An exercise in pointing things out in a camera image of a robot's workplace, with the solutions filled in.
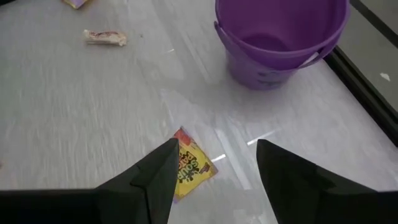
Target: candy wrapper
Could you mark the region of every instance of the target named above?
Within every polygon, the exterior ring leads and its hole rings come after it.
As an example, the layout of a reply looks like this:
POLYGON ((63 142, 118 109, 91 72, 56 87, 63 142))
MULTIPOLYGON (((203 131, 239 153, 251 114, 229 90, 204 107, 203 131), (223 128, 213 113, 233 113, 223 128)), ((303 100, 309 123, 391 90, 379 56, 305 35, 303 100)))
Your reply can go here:
POLYGON ((63 1, 71 5, 74 9, 78 9, 88 0, 63 0, 63 1))
POLYGON ((174 193, 174 202, 178 202, 204 180, 214 176, 217 168, 183 128, 174 137, 180 142, 180 164, 174 193))
POLYGON ((115 31, 97 33, 84 30, 83 35, 87 44, 116 44, 123 46, 127 42, 127 37, 124 34, 115 31))

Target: purple bucket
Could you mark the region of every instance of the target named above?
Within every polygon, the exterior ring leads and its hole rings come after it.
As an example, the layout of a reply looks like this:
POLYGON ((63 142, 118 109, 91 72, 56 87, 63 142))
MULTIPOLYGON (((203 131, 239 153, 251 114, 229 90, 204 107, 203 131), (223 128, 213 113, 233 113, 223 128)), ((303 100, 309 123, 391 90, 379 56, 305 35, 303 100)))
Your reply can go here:
POLYGON ((323 48, 311 61, 289 70, 274 70, 261 65, 249 58, 215 22, 215 29, 222 43, 227 49, 228 68, 233 78, 240 84, 252 90, 271 90, 282 86, 300 68, 313 65, 330 53, 337 44, 337 37, 333 42, 323 48))
POLYGON ((333 50, 348 6, 348 0, 216 0, 215 27, 233 77, 258 90, 280 86, 333 50))

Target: gray floor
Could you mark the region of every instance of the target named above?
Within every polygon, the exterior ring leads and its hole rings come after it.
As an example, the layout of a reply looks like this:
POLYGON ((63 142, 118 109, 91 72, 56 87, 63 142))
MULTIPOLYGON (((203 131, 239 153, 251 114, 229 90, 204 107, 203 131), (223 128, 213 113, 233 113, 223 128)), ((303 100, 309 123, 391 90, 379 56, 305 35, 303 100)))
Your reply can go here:
POLYGON ((169 223, 276 223, 256 165, 268 139, 376 190, 398 189, 398 151, 325 62, 281 89, 226 71, 214 0, 61 1, 0 7, 0 189, 85 188, 119 174, 180 127, 219 173, 169 223), (125 47, 87 46, 84 29, 125 47))
POLYGON ((398 49, 352 6, 338 45, 398 111, 398 49))
POLYGON ((361 2, 398 34, 398 1, 361 0, 361 2))

